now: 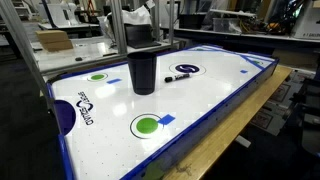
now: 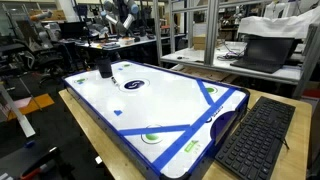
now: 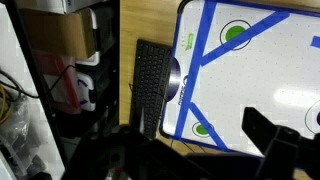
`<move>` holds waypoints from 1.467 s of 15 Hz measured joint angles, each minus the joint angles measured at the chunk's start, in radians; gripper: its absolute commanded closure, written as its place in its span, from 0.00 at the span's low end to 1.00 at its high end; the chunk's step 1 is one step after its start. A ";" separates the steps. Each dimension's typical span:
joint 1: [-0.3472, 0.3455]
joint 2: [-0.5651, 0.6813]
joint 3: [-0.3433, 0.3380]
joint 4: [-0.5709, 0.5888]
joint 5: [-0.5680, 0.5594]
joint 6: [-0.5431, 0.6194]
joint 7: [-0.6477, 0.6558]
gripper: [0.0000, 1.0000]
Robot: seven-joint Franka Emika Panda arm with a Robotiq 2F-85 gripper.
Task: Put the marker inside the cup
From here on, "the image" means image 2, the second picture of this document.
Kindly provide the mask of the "grey background robot arm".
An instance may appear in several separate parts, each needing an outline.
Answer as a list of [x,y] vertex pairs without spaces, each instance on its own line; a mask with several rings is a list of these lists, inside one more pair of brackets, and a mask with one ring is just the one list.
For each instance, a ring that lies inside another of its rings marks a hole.
[[114,25],[121,36],[129,32],[139,12],[139,7],[134,0],[104,0],[103,8],[101,16]]

